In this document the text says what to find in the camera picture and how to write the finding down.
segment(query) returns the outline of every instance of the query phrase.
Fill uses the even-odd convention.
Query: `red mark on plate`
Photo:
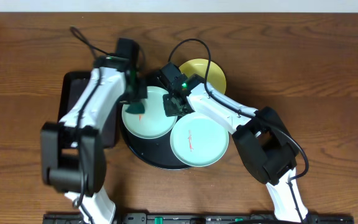
[[[191,146],[191,131],[189,130],[189,145],[190,145],[190,152],[193,152],[193,146]]]

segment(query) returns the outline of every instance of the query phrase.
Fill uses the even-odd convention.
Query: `yellow bowl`
[[[179,70],[187,77],[197,74],[205,78],[207,64],[208,60],[206,59],[193,59],[180,65]],[[220,93],[224,94],[226,92],[226,78],[224,77],[222,69],[214,62],[211,62],[209,65],[207,81]]]

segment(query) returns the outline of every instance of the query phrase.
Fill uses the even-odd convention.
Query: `wood grain surface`
[[[298,185],[309,210],[351,214],[358,223],[358,14],[131,13],[0,13],[0,223],[41,223],[46,212],[73,211],[43,185],[39,143],[41,126],[57,118],[64,74],[90,70],[93,62],[70,25],[107,51],[118,37],[138,41],[146,70],[165,65],[179,41],[203,39],[226,74],[226,95],[271,106],[304,147],[310,171]],[[173,60],[199,57],[205,49],[189,43]],[[122,140],[106,156],[105,187],[121,208],[273,210],[232,141],[217,163],[181,171],[143,163]]]

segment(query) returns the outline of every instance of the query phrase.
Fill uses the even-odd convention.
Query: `white wall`
[[[358,12],[358,0],[0,0],[0,12]]]

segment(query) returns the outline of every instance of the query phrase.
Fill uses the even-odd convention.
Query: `wooden tabletop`
[[[345,213],[358,223],[358,14],[0,13],[0,223],[41,223],[46,212],[73,211],[45,186],[39,131],[56,121],[63,76],[90,70],[89,49],[69,32],[113,52],[118,37],[136,40],[147,69],[165,65],[179,41],[210,47],[227,78],[226,95],[277,110],[304,147],[309,173],[298,181],[303,203]],[[185,44],[181,63],[206,58]],[[230,142],[205,168],[169,171],[142,162],[120,140],[106,151],[104,186],[118,207],[150,213],[273,211],[264,185]],[[298,171],[304,168],[298,156]]]

